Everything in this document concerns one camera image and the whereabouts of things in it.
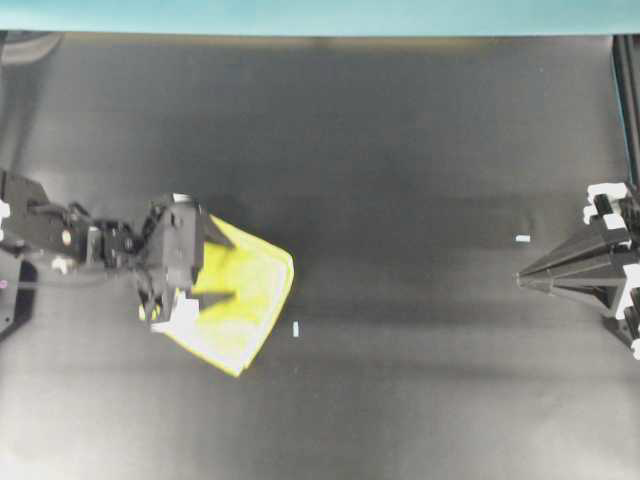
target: small white object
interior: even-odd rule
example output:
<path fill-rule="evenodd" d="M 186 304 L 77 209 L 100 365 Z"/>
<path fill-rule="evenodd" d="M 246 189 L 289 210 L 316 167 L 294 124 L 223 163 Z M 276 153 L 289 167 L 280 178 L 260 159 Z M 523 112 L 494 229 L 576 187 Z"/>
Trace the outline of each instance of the small white object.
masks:
<path fill-rule="evenodd" d="M 627 229 L 624 219 L 617 213 L 608 213 L 603 215 L 602 219 L 604 220 L 604 224 L 607 226 L 607 230 L 616 230 L 618 228 Z"/>
<path fill-rule="evenodd" d="M 598 210 L 595 205 L 587 205 L 582 209 L 582 221 L 585 225 L 589 225 L 591 223 L 591 217 L 595 217 L 598 214 Z"/>
<path fill-rule="evenodd" d="M 593 203 L 596 195 L 606 195 L 609 201 L 621 200 L 627 196 L 627 186 L 624 183 L 596 183 L 587 187 L 589 203 Z"/>
<path fill-rule="evenodd" d="M 154 323 L 151 330 L 154 332 L 179 331 L 181 328 L 190 328 L 195 324 L 200 315 L 200 302 L 193 298 L 187 298 L 182 291 L 178 292 L 173 301 L 173 310 L 168 322 Z"/>
<path fill-rule="evenodd" d="M 11 216 L 11 207 L 8 203 L 0 200 L 0 242 L 4 240 L 4 231 L 2 231 L 2 219 Z"/>
<path fill-rule="evenodd" d="M 66 275 L 74 264 L 75 262 L 71 258 L 57 256 L 51 261 L 51 269 Z"/>
<path fill-rule="evenodd" d="M 173 194 L 173 201 L 176 203 L 184 203 L 184 202 L 189 202 L 191 200 L 191 197 L 189 195 L 186 195 L 184 193 L 174 193 Z"/>
<path fill-rule="evenodd" d="M 624 309 L 633 305 L 631 300 L 631 290 L 640 287 L 640 264 L 630 263 L 622 267 L 627 280 L 622 289 L 622 295 L 620 295 L 620 301 L 618 302 L 618 308 L 616 309 L 616 318 L 618 320 L 624 319 Z"/>
<path fill-rule="evenodd" d="M 635 339 L 631 342 L 631 351 L 633 352 L 633 358 L 640 360 L 640 339 Z"/>

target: yellow towel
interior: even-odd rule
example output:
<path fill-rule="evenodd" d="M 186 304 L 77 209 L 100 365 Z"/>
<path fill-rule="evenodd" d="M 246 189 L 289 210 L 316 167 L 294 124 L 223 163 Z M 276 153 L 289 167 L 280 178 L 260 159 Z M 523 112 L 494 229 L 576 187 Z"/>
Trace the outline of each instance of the yellow towel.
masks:
<path fill-rule="evenodd" d="M 205 243 L 204 266 L 192 293 L 231 294 L 199 315 L 159 324 L 194 355 L 237 377 L 269 336 L 293 282 L 293 260 L 284 250 L 211 216 L 234 248 Z"/>

